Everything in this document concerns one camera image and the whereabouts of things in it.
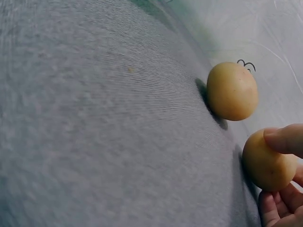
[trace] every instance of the fingernail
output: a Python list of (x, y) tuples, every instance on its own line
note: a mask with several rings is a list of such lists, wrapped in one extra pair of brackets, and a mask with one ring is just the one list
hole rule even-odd
[(280, 129), (268, 128), (264, 130), (264, 139), (270, 148), (277, 151), (285, 149), (285, 141), (281, 138)]
[(268, 136), (271, 134), (275, 134), (279, 128), (266, 128), (264, 129), (263, 135)]

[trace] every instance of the gray cloth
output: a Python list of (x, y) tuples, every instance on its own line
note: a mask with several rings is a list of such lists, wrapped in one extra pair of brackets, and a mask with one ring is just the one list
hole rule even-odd
[(165, 3), (2, 0), (0, 226), (259, 226), (209, 70)]

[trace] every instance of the small potato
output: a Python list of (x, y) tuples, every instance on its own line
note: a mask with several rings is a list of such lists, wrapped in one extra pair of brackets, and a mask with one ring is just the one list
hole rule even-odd
[(246, 119), (258, 105), (256, 81), (245, 67), (220, 63), (208, 75), (207, 101), (219, 117), (230, 121)]
[(294, 178), (298, 158), (280, 154), (270, 149), (263, 138), (263, 131), (252, 134), (245, 143), (242, 160), (253, 183), (267, 191), (277, 192)]

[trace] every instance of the potato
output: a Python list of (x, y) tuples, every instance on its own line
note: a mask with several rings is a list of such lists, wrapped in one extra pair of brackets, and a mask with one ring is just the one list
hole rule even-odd
[(213, 67), (207, 79), (207, 101), (219, 117), (230, 121), (248, 118), (258, 105), (258, 88), (243, 66), (224, 62)]
[(298, 158), (292, 154), (280, 154), (269, 148), (263, 131), (252, 134), (245, 143), (242, 160), (252, 182), (267, 192), (285, 188), (294, 178)]

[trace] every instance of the finger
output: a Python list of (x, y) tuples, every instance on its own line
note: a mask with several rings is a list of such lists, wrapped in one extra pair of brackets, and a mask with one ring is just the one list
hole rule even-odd
[(265, 129), (264, 139), (273, 150), (303, 158), (303, 124), (291, 124), (276, 130)]
[(280, 220), (276, 203), (271, 193), (264, 191), (260, 193), (259, 208), (265, 227), (272, 227)]
[(299, 192), (291, 183), (280, 191), (280, 195), (289, 211), (294, 213), (303, 205), (303, 194)]
[(285, 203), (281, 199), (280, 193), (275, 192), (275, 193), (272, 193), (272, 195), (273, 195), (274, 201), (276, 203), (276, 208), (278, 210), (278, 214), (279, 214), (280, 218), (285, 218), (285, 217), (291, 215), (291, 212), (289, 211), (288, 207), (285, 205)]
[(294, 175), (294, 181), (303, 187), (303, 165), (298, 165), (297, 170)]

